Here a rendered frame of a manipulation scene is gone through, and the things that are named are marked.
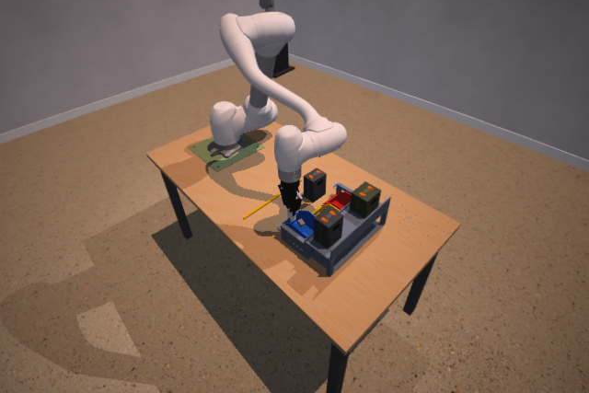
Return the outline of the blue bin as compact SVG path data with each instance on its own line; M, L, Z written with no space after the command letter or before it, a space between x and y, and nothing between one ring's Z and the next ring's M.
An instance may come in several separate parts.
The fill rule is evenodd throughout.
M309 211L299 210L299 212L296 213L296 219L292 223L289 218L284 222L284 224L293 229L301 237L306 238L314 232L314 217L315 216ZM303 219L306 224L301 227L297 223L299 219Z

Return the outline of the red open bin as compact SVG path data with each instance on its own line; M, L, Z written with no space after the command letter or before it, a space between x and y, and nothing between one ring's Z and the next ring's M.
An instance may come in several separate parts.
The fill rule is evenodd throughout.
M331 204L339 210L342 209L351 201L351 194L347 191L337 192L333 197L324 202L324 204Z

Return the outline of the yellow open bin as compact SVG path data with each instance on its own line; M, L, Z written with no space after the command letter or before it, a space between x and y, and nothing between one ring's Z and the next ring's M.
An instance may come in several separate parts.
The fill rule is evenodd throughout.
M314 216L317 216L318 214L320 214L323 210L325 210L327 207L331 207L332 209L334 209L335 211L339 211L338 208L334 207L331 204L321 204L314 212L312 212L312 214Z

